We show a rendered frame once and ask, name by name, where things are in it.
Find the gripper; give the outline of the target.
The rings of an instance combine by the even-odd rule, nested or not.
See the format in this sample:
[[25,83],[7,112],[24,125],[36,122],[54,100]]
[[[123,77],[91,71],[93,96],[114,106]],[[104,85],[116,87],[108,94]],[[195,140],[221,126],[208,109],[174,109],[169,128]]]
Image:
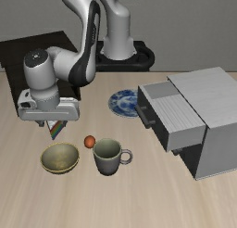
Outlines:
[[62,120],[62,127],[66,127],[68,120],[79,118],[79,101],[59,94],[47,99],[33,98],[27,89],[19,95],[18,114],[22,120],[35,120],[39,127],[44,127],[45,120]]

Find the rainbow cake wedge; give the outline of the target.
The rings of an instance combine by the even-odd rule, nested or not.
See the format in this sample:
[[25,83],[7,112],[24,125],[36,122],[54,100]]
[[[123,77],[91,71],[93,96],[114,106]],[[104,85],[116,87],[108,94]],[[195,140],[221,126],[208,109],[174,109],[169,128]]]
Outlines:
[[58,134],[61,132],[61,130],[64,128],[61,125],[62,120],[48,120],[47,121],[47,127],[49,129],[49,133],[51,135],[51,138],[53,140],[56,139]]

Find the blue and white plate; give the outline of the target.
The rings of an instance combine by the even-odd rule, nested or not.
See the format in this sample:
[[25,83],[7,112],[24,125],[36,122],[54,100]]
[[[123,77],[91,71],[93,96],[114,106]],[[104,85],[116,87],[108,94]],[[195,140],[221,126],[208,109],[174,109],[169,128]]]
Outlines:
[[136,118],[138,116],[135,110],[136,105],[137,91],[134,89],[118,91],[108,99],[109,109],[123,118]]

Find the olive green bowl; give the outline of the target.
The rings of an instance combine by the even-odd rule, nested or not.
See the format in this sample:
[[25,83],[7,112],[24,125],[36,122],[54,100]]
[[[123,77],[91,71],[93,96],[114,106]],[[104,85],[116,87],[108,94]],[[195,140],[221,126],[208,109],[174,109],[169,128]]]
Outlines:
[[40,157],[42,167],[53,174],[64,174],[73,170],[79,159],[79,149],[70,143],[52,144]]

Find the small orange fruit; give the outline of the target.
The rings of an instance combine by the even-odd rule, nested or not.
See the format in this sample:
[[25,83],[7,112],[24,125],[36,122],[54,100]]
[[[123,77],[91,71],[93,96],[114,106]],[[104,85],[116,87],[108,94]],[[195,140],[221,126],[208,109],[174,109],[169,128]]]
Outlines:
[[88,135],[84,138],[84,146],[86,148],[93,148],[95,145],[95,138],[92,135]]

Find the grey-green mug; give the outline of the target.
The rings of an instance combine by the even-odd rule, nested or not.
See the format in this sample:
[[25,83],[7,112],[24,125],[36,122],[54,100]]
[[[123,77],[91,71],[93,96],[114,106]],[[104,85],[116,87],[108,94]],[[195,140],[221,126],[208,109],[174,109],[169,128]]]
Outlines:
[[133,159],[129,149],[123,149],[118,141],[110,138],[97,141],[93,147],[93,154],[96,168],[105,176],[115,174],[120,164],[127,165]]

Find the dark slatted rack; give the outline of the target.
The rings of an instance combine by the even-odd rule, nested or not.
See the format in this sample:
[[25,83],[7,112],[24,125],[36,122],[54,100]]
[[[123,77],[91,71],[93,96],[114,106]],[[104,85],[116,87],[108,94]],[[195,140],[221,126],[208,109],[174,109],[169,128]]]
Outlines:
[[50,46],[77,51],[63,31],[0,42],[0,65],[6,70],[15,108],[18,108],[20,93],[29,88],[24,76],[23,58],[32,50],[47,49]]

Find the grey cabinet drawer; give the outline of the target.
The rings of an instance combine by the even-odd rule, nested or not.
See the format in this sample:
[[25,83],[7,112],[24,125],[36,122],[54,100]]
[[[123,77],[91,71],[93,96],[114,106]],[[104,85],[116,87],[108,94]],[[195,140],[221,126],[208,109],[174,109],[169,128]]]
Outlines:
[[167,152],[203,141],[205,123],[171,82],[139,85],[135,110]]

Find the grey cabinet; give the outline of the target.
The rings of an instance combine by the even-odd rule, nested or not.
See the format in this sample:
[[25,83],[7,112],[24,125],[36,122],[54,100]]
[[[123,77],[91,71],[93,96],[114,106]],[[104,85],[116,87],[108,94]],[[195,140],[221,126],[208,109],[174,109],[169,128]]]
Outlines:
[[194,146],[181,154],[195,161],[195,180],[237,169],[237,81],[220,67],[169,75],[207,129],[198,159]]

